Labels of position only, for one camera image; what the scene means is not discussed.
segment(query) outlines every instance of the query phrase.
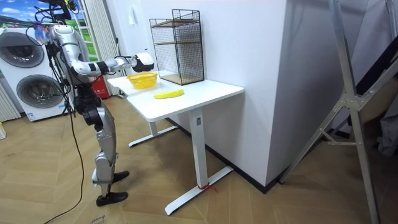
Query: humanoid robot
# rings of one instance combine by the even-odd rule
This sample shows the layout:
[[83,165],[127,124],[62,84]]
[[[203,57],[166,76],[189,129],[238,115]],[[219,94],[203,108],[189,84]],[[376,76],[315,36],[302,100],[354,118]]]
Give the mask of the humanoid robot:
[[49,3],[49,8],[61,7],[63,9],[62,14],[53,14],[52,16],[52,22],[59,24],[49,25],[47,52],[49,57],[53,57],[56,61],[55,65],[58,69],[64,71],[63,74],[67,80],[64,82],[75,90],[73,91],[76,93],[73,105],[76,111],[84,117],[87,125],[94,125],[101,148],[95,157],[96,169],[93,172],[93,183],[101,187],[101,195],[97,198],[96,204],[100,207],[109,203],[121,202],[127,198],[127,192],[111,192],[111,186],[126,178],[129,172],[114,172],[117,157],[114,118],[93,91],[92,79],[131,67],[136,72],[150,71],[154,68],[154,61],[148,53],[142,53],[133,57],[117,56],[102,62],[88,62],[86,59],[87,46],[81,36],[72,26],[60,24],[65,19],[70,19],[67,10],[69,5],[64,0],[41,1]]

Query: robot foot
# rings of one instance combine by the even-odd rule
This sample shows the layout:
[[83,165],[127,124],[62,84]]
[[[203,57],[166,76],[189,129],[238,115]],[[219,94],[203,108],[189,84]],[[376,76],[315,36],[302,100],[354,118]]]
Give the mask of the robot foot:
[[122,171],[122,172],[114,173],[112,184],[116,183],[117,181],[123,180],[123,179],[126,178],[128,175],[130,175],[130,172],[127,171],[127,170]]
[[107,204],[121,202],[125,200],[128,196],[129,194],[127,192],[109,192],[106,197],[102,197],[101,195],[98,196],[96,203],[98,207],[102,207]]

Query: robot leg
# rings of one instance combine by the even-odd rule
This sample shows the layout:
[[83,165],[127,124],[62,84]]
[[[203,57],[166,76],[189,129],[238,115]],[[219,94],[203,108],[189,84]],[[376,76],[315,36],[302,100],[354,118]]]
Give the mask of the robot leg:
[[127,192],[111,192],[113,183],[129,175],[128,171],[114,173],[116,163],[116,128],[114,119],[109,110],[103,107],[92,108],[83,113],[88,124],[94,124],[96,136],[101,152],[95,157],[96,169],[93,174],[93,183],[101,186],[101,195],[98,196],[97,206],[118,203],[127,198]]

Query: white table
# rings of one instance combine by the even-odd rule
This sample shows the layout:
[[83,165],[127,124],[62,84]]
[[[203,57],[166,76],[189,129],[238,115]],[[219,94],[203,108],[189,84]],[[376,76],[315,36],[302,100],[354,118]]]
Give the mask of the white table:
[[[149,122],[151,135],[131,142],[129,144],[130,147],[152,139],[159,134],[178,128],[172,126],[165,130],[157,131],[155,121],[186,111],[190,113],[193,156],[198,185],[166,206],[166,214],[170,215],[201,191],[206,190],[209,185],[214,184],[217,180],[220,180],[233,170],[228,166],[221,169],[210,178],[207,177],[202,107],[227,97],[243,93],[243,88],[211,80],[180,86],[158,79],[156,86],[151,89],[135,90],[126,77],[112,78],[109,79],[108,82],[112,86],[120,88],[127,95],[127,101],[130,105]],[[182,96],[161,100],[154,98],[156,93],[178,89],[184,90]]]

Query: table leg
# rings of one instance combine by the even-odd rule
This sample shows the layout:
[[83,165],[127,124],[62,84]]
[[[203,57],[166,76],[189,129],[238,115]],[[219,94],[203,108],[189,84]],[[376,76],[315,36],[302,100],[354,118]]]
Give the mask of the table leg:
[[169,128],[163,129],[161,131],[157,131],[156,123],[155,122],[149,122],[150,135],[130,142],[129,143],[129,147],[133,147],[133,146],[136,146],[136,145],[138,145],[140,143],[143,143],[143,142],[146,142],[148,140],[151,140],[151,139],[153,139],[153,138],[155,138],[155,137],[157,137],[157,136],[159,136],[161,134],[165,134],[165,133],[167,133],[167,132],[169,132],[171,130],[174,130],[176,128],[178,128],[178,127],[177,126],[171,126]]
[[180,208],[182,205],[186,204],[198,194],[206,190],[209,185],[213,185],[215,182],[233,170],[228,166],[221,169],[210,178],[207,178],[205,135],[203,132],[203,115],[201,108],[191,110],[190,126],[192,134],[193,158],[195,160],[195,170],[198,185],[174,200],[172,203],[168,204],[165,207],[167,215],[170,215],[176,211],[176,209]]
[[206,164],[206,149],[205,149],[205,133],[203,132],[203,115],[201,108],[191,110],[190,126],[192,134],[192,148],[193,158],[195,160],[195,170],[197,173],[197,182],[199,187],[206,186],[207,178],[207,164]]

